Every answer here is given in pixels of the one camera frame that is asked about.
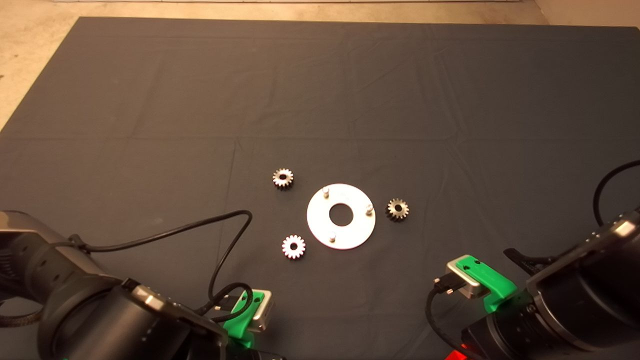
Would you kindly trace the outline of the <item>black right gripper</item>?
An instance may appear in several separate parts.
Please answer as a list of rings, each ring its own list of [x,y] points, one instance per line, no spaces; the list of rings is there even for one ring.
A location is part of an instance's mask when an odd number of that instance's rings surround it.
[[[500,360],[501,349],[494,337],[494,331],[487,320],[473,322],[462,330],[462,342],[473,353],[485,360]],[[452,350],[445,360],[468,360],[469,358],[458,350]]]

